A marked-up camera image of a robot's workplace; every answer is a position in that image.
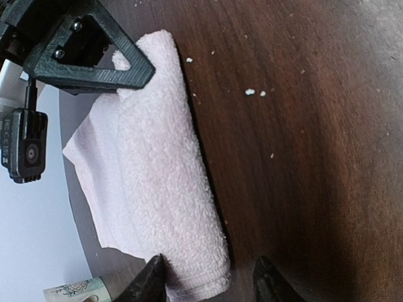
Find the towel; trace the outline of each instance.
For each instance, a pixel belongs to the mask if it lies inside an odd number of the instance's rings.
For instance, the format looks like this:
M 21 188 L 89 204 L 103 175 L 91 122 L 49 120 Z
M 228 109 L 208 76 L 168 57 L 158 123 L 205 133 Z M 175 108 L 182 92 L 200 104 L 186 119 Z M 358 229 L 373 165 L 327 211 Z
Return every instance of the towel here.
M 159 31 L 137 45 L 155 76 L 142 90 L 100 96 L 64 155 L 75 165 L 101 246 L 146 261 L 164 255 L 171 301 L 201 301 L 229 287 L 227 243 L 173 38 Z M 130 68 L 120 52 L 113 63 Z

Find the crumb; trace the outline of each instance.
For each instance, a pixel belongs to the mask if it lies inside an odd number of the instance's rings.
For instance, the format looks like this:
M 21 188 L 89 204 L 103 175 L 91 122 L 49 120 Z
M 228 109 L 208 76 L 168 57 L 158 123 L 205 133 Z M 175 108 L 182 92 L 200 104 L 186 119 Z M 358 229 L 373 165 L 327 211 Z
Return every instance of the crumb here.
M 247 89 L 246 91 L 245 91 L 245 94 L 247 95 L 247 96 L 252 96 L 254 93 L 255 93 L 256 91 L 254 90 L 254 89 Z

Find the camera lens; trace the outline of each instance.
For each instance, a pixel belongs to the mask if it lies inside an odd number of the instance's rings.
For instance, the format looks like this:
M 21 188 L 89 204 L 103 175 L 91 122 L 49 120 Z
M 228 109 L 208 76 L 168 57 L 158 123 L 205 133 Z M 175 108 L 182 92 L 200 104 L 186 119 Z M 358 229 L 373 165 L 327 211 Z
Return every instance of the camera lens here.
M 26 160 L 31 164 L 35 164 L 39 158 L 39 148 L 36 144 L 32 143 L 26 149 Z

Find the triangular bracket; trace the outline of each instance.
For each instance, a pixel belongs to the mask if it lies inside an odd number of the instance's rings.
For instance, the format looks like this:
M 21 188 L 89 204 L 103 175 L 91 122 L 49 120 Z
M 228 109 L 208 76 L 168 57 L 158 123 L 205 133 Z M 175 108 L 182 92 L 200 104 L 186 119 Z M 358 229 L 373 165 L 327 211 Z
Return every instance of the triangular bracket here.
M 71 6 L 59 27 L 36 45 L 24 71 L 46 84 L 73 94 L 141 89 L 155 68 L 98 0 Z M 126 71 L 99 69 L 104 47 L 114 44 L 129 61 Z

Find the wooden table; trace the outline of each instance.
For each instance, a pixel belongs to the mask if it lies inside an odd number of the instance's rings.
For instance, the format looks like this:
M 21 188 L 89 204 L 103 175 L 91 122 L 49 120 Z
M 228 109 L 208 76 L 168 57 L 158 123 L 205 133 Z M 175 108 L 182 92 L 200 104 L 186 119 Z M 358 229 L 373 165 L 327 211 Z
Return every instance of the wooden table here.
M 103 2 L 134 39 L 164 28 L 178 44 L 231 247 L 233 286 L 212 301 L 252 301 L 259 255 L 308 301 L 402 301 L 402 4 Z M 61 94 L 63 144 L 93 100 Z M 115 296 L 143 263 L 100 249 L 66 172 L 89 265 Z

